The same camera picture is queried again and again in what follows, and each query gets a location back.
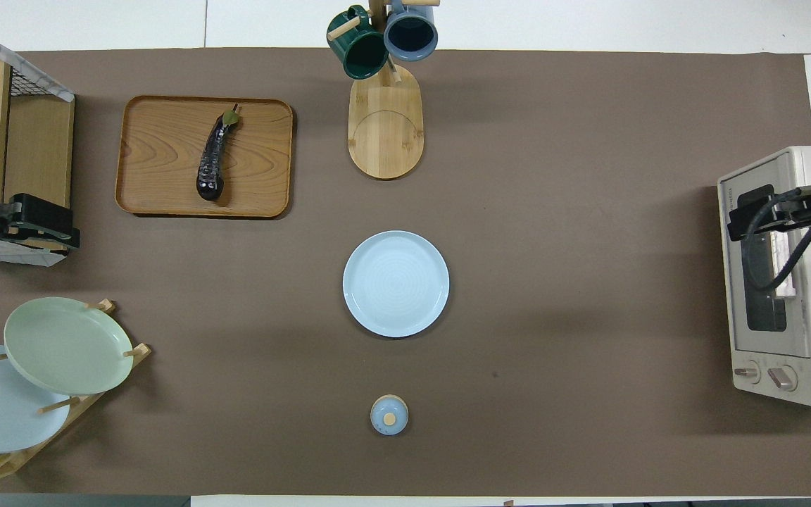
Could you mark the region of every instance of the mug tree stand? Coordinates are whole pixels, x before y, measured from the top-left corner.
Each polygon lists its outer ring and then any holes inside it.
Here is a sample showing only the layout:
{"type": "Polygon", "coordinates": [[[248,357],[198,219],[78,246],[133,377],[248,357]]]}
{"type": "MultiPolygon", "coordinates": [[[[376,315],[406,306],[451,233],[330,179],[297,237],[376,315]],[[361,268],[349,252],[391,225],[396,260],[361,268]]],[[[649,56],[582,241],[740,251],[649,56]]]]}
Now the mug tree stand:
{"type": "MultiPolygon", "coordinates": [[[[386,27],[389,0],[370,0],[371,25],[386,27]]],[[[409,6],[438,6],[439,0],[403,0],[409,6]]],[[[421,89],[411,72],[388,60],[350,91],[348,151],[363,173],[379,180],[404,176],[425,151],[425,118],[421,89]]]]}

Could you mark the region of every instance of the oven knob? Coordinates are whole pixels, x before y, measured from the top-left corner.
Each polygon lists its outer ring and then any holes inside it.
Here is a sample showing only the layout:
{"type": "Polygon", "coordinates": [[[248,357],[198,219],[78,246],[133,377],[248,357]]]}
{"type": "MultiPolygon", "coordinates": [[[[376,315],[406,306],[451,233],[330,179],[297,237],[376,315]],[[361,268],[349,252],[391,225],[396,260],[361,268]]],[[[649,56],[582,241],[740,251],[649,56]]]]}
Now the oven knob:
{"type": "Polygon", "coordinates": [[[750,383],[759,383],[762,380],[762,372],[755,361],[748,361],[746,368],[734,368],[734,374],[746,378],[750,383]]]}
{"type": "Polygon", "coordinates": [[[780,368],[769,368],[769,378],[782,391],[797,389],[797,372],[791,366],[783,365],[780,368]]]}

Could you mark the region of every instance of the brown table mat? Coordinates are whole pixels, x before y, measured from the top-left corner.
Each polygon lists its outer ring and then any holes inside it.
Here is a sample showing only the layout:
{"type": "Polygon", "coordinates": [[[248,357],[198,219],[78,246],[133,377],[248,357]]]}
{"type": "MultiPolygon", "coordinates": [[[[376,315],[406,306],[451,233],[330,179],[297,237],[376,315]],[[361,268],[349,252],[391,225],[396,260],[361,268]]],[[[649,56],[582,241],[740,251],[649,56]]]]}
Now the brown table mat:
{"type": "Polygon", "coordinates": [[[797,55],[438,51],[425,156],[348,158],[327,49],[28,54],[80,97],[83,247],[0,264],[0,342],[36,296],[115,299],[154,354],[0,492],[811,495],[811,408],[731,385],[715,180],[811,144],[797,55]],[[279,220],[139,218],[113,201],[133,96],[296,111],[279,220]],[[348,314],[358,243],[405,229],[450,266],[417,337],[348,314]],[[381,394],[412,420],[370,429],[381,394]]]}

